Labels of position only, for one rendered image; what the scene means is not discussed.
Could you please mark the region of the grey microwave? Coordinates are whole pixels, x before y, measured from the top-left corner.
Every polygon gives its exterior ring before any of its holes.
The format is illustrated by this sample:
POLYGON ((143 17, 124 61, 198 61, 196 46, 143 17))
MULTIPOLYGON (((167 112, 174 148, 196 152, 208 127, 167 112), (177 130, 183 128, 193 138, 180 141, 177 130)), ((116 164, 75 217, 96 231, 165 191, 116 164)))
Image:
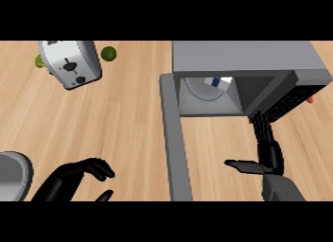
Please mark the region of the grey microwave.
POLYGON ((270 122, 329 84, 333 77, 307 41, 174 41, 171 74, 184 117, 245 116, 270 122), (198 99, 184 78, 232 77, 221 96, 198 99))

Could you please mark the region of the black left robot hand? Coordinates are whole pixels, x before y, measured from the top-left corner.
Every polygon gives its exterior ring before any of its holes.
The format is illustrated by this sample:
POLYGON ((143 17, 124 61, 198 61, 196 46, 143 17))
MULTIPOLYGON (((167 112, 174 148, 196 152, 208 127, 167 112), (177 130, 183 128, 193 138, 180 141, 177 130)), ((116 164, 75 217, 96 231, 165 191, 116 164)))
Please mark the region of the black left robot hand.
POLYGON ((32 201, 70 201, 85 173, 100 182, 115 176, 107 163, 99 158, 62 164, 45 178, 32 201))

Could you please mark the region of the silver toaster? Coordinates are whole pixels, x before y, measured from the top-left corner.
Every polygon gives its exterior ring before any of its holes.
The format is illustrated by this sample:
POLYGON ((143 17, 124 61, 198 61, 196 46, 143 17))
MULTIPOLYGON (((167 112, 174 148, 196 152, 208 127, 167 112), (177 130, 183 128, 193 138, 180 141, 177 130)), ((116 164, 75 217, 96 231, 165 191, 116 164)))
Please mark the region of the silver toaster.
POLYGON ((93 41, 38 41, 38 53, 50 75, 66 90, 101 78, 93 41))

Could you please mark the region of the grey metal pot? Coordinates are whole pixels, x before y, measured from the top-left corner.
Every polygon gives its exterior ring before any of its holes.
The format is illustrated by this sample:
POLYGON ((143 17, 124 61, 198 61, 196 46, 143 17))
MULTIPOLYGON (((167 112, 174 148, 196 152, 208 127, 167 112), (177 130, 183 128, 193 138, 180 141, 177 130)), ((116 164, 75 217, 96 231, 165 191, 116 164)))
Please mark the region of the grey metal pot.
POLYGON ((0 152, 0 201, 22 201, 31 183, 34 169, 28 157, 14 151, 0 152))

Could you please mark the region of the white blue milk carton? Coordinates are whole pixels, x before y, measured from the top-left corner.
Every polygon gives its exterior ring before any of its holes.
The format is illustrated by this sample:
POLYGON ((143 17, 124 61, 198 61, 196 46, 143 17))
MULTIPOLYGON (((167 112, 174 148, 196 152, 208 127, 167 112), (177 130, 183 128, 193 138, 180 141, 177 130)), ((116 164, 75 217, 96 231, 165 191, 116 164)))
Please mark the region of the white blue milk carton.
POLYGON ((221 91, 226 91, 233 78, 232 77, 215 77, 215 78, 205 78, 203 83, 211 87, 217 88, 221 91))

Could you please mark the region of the grey microwave door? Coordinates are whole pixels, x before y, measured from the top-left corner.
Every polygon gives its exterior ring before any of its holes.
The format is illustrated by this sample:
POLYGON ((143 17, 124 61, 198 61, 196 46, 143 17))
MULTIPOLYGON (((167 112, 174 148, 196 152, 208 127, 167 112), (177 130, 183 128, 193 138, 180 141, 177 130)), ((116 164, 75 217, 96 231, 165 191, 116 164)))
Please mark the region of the grey microwave door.
POLYGON ((171 201, 192 201, 192 187, 172 74, 159 76, 161 110, 165 137, 165 166, 171 201))

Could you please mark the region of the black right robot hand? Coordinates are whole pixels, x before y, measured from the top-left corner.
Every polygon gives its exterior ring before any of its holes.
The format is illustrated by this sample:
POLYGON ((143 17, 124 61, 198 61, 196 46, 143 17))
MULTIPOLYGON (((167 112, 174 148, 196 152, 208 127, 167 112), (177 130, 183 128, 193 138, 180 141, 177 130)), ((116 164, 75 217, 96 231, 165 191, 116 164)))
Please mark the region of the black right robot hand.
POLYGON ((283 157, 279 144, 273 139, 268 119, 261 112, 251 117, 252 130, 257 141, 258 161, 226 160, 223 163, 245 174, 283 175, 283 157))

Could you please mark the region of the green lime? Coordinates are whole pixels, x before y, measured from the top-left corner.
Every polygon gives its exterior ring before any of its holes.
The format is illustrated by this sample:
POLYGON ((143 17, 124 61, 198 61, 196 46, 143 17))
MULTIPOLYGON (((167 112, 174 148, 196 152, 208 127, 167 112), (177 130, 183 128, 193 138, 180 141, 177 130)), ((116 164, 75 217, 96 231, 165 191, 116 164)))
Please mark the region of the green lime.
POLYGON ((100 58, 103 61, 112 61, 115 59, 115 49, 110 46, 101 48, 100 58))

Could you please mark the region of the glass microwave turntable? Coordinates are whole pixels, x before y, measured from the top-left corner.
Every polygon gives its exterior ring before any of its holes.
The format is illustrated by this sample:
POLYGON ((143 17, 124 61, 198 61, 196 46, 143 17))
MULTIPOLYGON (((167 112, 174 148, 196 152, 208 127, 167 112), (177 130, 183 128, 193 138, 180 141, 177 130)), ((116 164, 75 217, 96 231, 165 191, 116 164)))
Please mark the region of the glass microwave turntable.
POLYGON ((184 83, 192 95, 203 101, 215 100, 223 94, 215 87, 217 78, 184 78, 184 83))

